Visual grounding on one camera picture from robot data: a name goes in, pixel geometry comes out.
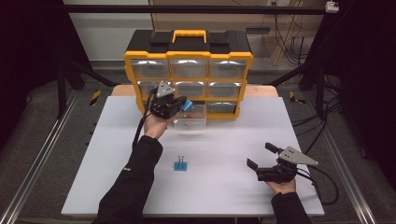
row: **yellow storage organizer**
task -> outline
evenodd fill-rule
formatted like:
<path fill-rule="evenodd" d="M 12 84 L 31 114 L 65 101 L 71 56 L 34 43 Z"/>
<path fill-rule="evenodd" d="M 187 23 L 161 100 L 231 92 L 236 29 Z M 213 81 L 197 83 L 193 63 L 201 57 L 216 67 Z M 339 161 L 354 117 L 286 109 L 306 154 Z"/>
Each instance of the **yellow storage organizer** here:
<path fill-rule="evenodd" d="M 142 113 L 149 91 L 164 81 L 176 96 L 205 105 L 207 119 L 235 119 L 253 54 L 240 31 L 136 30 L 124 59 Z"/>

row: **small blue block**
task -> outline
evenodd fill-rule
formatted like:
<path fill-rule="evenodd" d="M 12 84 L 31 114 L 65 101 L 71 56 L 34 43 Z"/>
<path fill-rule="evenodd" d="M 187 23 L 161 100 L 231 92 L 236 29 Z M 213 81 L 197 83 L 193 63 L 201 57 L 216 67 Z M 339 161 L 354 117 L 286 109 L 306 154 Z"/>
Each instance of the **small blue block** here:
<path fill-rule="evenodd" d="M 187 163 L 185 161 L 175 161 L 174 169 L 175 171 L 187 171 Z"/>

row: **yellow handle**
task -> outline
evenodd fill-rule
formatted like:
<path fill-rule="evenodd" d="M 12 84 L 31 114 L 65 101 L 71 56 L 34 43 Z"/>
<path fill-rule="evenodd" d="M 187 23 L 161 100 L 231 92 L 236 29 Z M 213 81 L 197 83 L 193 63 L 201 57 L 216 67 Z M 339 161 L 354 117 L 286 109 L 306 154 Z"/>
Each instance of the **yellow handle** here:
<path fill-rule="evenodd" d="M 202 36 L 204 38 L 204 43 L 206 43 L 205 30 L 175 30 L 172 43 L 175 43 L 177 36 Z"/>

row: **white wall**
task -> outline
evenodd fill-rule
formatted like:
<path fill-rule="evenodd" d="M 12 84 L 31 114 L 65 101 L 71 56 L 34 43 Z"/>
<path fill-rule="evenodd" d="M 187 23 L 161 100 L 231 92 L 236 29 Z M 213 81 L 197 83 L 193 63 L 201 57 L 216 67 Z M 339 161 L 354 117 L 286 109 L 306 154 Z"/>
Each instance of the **white wall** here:
<path fill-rule="evenodd" d="M 64 0 L 66 5 L 148 5 L 148 0 Z M 90 61 L 123 61 L 136 29 L 153 29 L 145 14 L 70 13 Z"/>

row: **gray floor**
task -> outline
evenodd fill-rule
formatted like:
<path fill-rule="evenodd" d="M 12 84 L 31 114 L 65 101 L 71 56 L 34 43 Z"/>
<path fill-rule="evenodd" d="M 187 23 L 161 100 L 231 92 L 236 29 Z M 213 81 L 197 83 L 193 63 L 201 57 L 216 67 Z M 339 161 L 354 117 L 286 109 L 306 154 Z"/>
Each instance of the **gray floor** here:
<path fill-rule="evenodd" d="M 257 41 L 257 38 L 252 38 L 250 41 Z M 259 56 L 261 56 L 258 57 L 261 62 L 268 60 L 266 55 Z M 284 69 L 279 69 L 279 67 L 273 68 L 270 65 L 259 64 L 261 65 L 256 67 L 258 69 L 249 72 L 247 78 L 249 84 L 265 83 L 292 68 L 289 65 L 283 66 Z M 122 67 L 117 64 L 110 63 L 106 66 L 96 67 L 98 67 L 97 71 L 105 77 L 121 83 L 128 83 Z M 61 215 L 61 210 L 66 199 L 65 194 L 73 183 L 90 142 L 95 128 L 94 124 L 99 119 L 106 97 L 112 91 L 111 88 L 95 80 L 85 76 L 84 78 L 87 84 L 84 90 L 79 93 L 76 105 L 20 212 L 19 223 L 55 223 L 55 220 L 63 220 L 64 223 L 84 221 L 80 218 L 64 217 Z M 284 99 L 290 120 L 304 119 L 313 115 L 309 104 L 302 105 L 290 101 L 290 90 L 294 91 L 297 99 L 307 100 L 308 96 L 312 94 L 311 91 L 299 91 L 295 85 L 297 81 L 298 78 L 295 78 L 277 88 L 279 95 Z M 90 105 L 92 95 L 97 90 L 102 91 L 101 96 L 96 105 Z M 72 90 L 68 88 L 67 92 L 70 95 Z M 31 96 L 32 100 L 23 112 L 20 123 L 0 154 L 1 212 L 11 202 L 56 121 L 58 106 L 56 83 L 51 82 L 32 91 Z M 325 98 L 330 100 L 333 95 L 326 92 Z M 302 150 L 305 150 L 315 138 L 319 126 L 311 132 L 301 135 L 299 133 L 303 133 L 317 124 L 317 120 L 312 120 L 295 128 Z M 342 152 L 343 158 L 356 179 L 377 223 L 396 223 L 395 191 L 382 176 L 375 161 L 361 157 L 360 143 L 357 142 L 346 118 L 340 113 L 331 113 L 327 127 Z M 340 189 L 340 198 L 334 205 L 323 206 L 325 216 L 312 217 L 312 220 L 315 223 L 361 223 L 329 152 L 329 145 L 321 136 L 309 156 L 319 161 L 319 167 L 332 176 Z M 315 171 L 311 171 L 311 173 L 319 184 L 323 200 L 331 200 L 334 192 L 329 180 Z M 275 223 L 275 220 L 273 217 L 267 217 L 263 223 Z"/>

